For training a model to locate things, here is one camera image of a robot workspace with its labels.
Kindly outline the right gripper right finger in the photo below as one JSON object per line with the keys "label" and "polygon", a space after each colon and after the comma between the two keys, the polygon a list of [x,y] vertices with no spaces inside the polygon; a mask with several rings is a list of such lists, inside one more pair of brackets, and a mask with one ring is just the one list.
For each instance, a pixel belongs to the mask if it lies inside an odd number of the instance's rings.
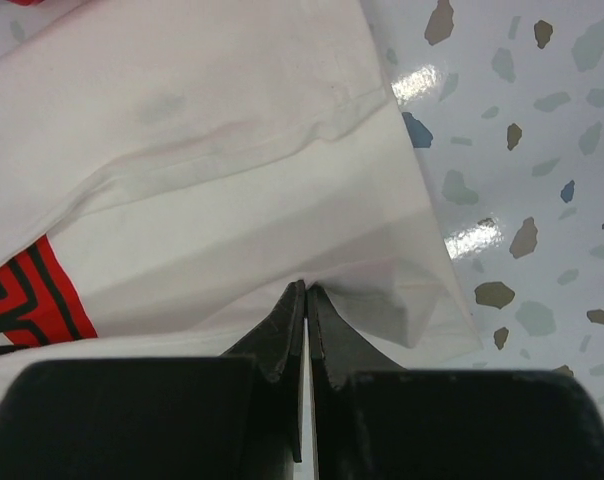
{"label": "right gripper right finger", "polygon": [[320,479],[604,479],[604,422],[573,378],[407,369],[306,295]]}

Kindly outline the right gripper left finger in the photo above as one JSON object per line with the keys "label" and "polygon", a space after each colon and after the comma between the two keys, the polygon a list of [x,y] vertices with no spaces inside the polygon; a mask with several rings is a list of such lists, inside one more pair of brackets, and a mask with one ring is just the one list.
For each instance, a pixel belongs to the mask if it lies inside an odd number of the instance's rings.
{"label": "right gripper left finger", "polygon": [[217,357],[26,368],[0,402],[0,479],[289,479],[302,459],[302,282]]}

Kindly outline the white printed t shirt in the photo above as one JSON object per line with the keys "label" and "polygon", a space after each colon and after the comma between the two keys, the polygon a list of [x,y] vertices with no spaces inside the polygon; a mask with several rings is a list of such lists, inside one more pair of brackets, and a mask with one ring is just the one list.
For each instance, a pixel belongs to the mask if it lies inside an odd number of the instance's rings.
{"label": "white printed t shirt", "polygon": [[97,336],[218,354],[324,287],[403,366],[481,346],[356,1],[90,1],[0,57],[0,265],[46,237]]}

